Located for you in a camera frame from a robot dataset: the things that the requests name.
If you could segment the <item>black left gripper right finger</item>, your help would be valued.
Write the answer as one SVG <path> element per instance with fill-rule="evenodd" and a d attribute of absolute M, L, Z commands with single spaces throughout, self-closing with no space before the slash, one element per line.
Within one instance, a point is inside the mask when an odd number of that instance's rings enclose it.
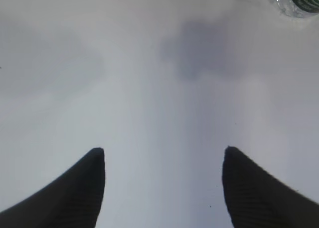
<path fill-rule="evenodd" d="M 319 205 L 246 156 L 227 147 L 222 166 L 224 200 L 235 228 L 317 228 Z"/>

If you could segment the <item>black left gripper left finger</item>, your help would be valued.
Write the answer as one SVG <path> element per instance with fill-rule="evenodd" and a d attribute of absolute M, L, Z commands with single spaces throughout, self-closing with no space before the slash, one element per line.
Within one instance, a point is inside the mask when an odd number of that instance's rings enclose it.
<path fill-rule="evenodd" d="M 2 228 L 93 228 L 105 190 L 105 154 L 93 148 L 50 184 L 0 214 Z"/>

